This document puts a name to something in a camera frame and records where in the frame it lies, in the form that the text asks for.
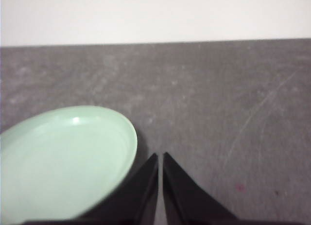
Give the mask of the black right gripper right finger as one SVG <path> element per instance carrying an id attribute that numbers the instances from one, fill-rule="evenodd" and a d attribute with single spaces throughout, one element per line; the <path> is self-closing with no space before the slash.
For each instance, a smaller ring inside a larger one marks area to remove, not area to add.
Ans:
<path id="1" fill-rule="evenodd" d="M 163 155 L 163 197 L 170 225 L 240 225 L 227 208 L 206 193 L 169 154 Z"/>

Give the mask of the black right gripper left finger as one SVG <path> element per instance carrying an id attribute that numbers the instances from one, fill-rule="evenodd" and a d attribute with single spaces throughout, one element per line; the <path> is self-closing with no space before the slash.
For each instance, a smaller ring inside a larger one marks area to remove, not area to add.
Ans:
<path id="1" fill-rule="evenodd" d="M 152 225 L 158 196 L 158 156 L 80 219 L 90 225 Z"/>

